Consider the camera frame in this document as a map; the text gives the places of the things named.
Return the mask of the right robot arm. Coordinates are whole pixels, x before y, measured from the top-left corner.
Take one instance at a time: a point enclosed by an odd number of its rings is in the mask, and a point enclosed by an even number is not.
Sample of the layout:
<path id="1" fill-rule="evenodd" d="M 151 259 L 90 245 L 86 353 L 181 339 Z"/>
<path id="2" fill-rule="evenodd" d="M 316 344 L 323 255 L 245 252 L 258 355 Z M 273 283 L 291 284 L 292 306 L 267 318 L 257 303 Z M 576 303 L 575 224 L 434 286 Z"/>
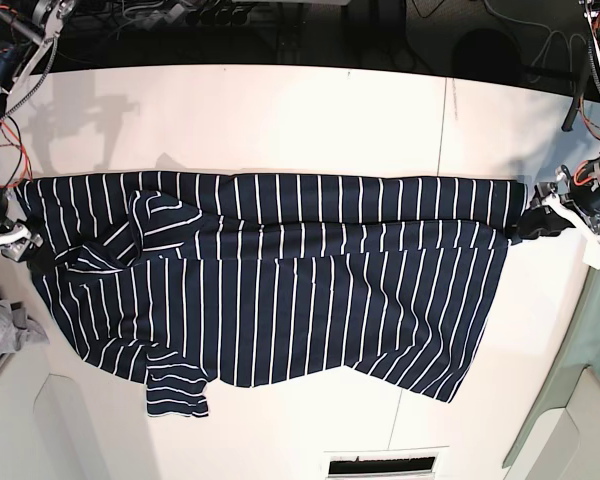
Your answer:
<path id="1" fill-rule="evenodd" d="M 0 183 L 0 255 L 16 263 L 31 262 L 44 248 L 41 223 L 8 217 L 9 196 L 33 178 L 22 133 L 13 119 L 40 89 L 55 62 L 59 38 L 76 1 L 0 1 L 0 147 L 13 147 L 18 159 Z"/>

